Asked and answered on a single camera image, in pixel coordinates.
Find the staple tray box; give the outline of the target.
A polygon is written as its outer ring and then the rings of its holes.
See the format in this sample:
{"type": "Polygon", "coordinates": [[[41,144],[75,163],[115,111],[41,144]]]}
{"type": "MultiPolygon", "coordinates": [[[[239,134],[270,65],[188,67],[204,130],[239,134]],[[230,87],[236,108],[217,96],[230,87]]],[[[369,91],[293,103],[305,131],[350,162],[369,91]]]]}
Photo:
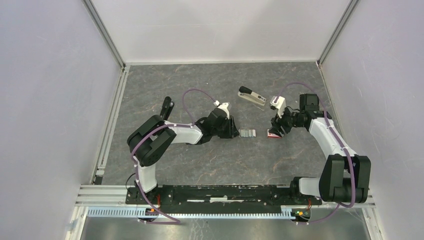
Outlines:
{"type": "Polygon", "coordinates": [[[257,131],[255,129],[240,129],[239,136],[241,138],[255,138],[257,136],[257,131]]]}

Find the red white staple box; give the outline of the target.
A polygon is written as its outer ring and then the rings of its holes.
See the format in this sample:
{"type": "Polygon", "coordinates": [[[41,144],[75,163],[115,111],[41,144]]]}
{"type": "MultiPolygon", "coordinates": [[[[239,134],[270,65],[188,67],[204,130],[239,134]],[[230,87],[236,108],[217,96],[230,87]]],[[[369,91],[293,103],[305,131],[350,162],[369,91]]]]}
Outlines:
{"type": "Polygon", "coordinates": [[[268,138],[273,138],[273,139],[281,139],[281,138],[282,138],[282,136],[280,136],[280,135],[278,135],[278,134],[275,134],[275,133],[270,132],[270,130],[269,130],[269,129],[267,130],[267,137],[268,137],[268,138]]]}

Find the black stapler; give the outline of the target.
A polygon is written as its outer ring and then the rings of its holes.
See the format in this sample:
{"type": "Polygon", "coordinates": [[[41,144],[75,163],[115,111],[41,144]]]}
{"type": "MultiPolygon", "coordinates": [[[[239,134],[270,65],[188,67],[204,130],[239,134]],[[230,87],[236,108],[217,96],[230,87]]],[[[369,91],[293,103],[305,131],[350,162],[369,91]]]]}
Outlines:
{"type": "Polygon", "coordinates": [[[167,121],[169,119],[169,116],[174,106],[175,106],[175,103],[172,101],[172,98],[170,96],[166,96],[162,103],[162,108],[159,114],[161,119],[163,119],[164,121],[167,121]]]}

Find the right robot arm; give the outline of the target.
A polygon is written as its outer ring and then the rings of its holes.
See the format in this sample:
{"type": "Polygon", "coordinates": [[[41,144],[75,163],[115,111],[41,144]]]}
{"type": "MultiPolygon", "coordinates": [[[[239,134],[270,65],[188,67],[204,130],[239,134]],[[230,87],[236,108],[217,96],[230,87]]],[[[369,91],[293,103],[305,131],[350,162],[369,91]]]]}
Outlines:
{"type": "Polygon", "coordinates": [[[320,177],[295,177],[289,189],[289,199],[302,204],[309,196],[345,207],[364,203],[368,198],[371,161],[357,154],[336,130],[330,114],[320,108],[316,94],[299,96],[299,107],[286,105],[281,96],[273,96],[270,108],[276,111],[269,133],[284,137],[293,128],[306,129],[317,141],[326,162],[320,177]]]}

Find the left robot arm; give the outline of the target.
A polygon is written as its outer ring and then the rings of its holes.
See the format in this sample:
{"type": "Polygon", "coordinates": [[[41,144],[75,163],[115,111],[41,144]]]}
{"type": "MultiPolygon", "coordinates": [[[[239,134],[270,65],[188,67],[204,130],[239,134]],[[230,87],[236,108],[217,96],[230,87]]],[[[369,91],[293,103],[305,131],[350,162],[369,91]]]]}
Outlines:
{"type": "Polygon", "coordinates": [[[173,123],[160,115],[151,116],[126,141],[134,162],[134,183],[139,188],[137,196],[145,204],[156,200],[156,163],[172,144],[202,145],[213,137],[233,139],[239,135],[234,117],[218,107],[190,124],[173,123]]]}

